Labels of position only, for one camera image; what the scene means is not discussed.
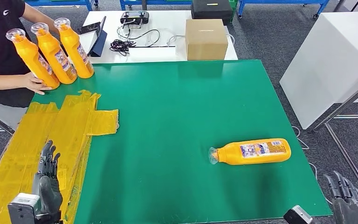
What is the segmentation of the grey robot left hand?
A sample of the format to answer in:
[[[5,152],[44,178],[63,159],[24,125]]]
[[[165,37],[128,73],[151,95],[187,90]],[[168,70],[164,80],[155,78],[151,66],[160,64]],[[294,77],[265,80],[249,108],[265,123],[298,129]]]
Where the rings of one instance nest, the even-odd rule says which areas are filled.
[[[56,146],[49,140],[40,153],[37,172],[34,175],[32,194],[41,200],[41,214],[54,214],[60,210],[63,197],[57,177],[60,153],[55,153]]]

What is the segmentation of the person's right hand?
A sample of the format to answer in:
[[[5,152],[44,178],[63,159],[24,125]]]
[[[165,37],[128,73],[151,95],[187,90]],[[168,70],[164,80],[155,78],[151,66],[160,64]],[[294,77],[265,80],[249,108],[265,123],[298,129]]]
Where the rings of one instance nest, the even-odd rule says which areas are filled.
[[[21,87],[27,88],[40,95],[44,95],[44,91],[53,89],[47,86],[41,79],[37,78],[32,72],[20,75],[20,84]]]

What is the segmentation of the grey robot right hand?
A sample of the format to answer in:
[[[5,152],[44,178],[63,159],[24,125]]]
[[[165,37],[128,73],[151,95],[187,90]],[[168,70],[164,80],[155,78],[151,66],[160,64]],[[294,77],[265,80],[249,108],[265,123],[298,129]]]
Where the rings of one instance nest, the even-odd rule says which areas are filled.
[[[337,224],[358,224],[358,188],[339,172],[333,171],[336,179],[324,174],[332,192],[331,205]]]

